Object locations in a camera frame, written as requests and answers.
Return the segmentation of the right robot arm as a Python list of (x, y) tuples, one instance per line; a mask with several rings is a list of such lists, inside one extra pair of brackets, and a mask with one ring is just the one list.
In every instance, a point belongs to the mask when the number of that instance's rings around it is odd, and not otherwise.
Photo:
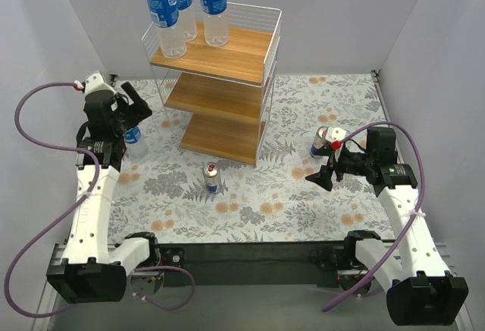
[(339, 127), (321, 126), (310, 153), (326, 157), (327, 163), (306, 180), (326, 191), (346, 174), (363, 176), (389, 218), (395, 236), (390, 247), (373, 232), (348, 234), (344, 262), (351, 268), (364, 266), (367, 273), (350, 289), (323, 307), (333, 310), (361, 287), (377, 281), (386, 293), (386, 306), (397, 326), (449, 326), (454, 323), (468, 296), (468, 284), (453, 276), (442, 259), (421, 210), (424, 200), (423, 173), (415, 174), (398, 162), (398, 124), (381, 121), (363, 126), (366, 146), (358, 152), (347, 149), (353, 135)]

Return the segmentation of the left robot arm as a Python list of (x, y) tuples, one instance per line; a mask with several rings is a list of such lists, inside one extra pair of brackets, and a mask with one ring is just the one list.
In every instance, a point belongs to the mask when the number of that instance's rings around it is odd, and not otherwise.
[(115, 186), (126, 147), (148, 152), (139, 123), (152, 115), (148, 104), (129, 83), (116, 92), (96, 73), (84, 83), (87, 122), (77, 145), (95, 155), (77, 156), (77, 195), (84, 201), (74, 211), (60, 263), (47, 270), (48, 283), (69, 304), (120, 301), (127, 277), (137, 268), (154, 270), (161, 261), (154, 233), (128, 235), (108, 248), (108, 223)]

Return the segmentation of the small Pocari Sweat bottle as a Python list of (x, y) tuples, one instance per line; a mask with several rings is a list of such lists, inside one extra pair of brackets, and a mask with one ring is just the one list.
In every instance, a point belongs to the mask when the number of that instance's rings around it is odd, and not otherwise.
[(124, 141), (127, 147), (129, 158), (132, 161), (140, 160), (149, 153), (149, 147), (139, 126), (134, 126), (126, 131), (124, 134)]

